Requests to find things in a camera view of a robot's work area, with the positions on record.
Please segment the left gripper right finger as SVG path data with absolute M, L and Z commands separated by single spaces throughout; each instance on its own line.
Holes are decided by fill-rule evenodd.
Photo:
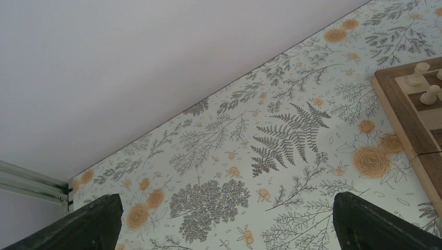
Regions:
M 350 192 L 336 194 L 333 225 L 341 249 L 441 249 L 441 238 Z

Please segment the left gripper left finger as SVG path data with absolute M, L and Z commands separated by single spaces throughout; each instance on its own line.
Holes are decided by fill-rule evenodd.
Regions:
M 4 249 L 115 249 L 122 214 L 120 195 L 103 195 Z

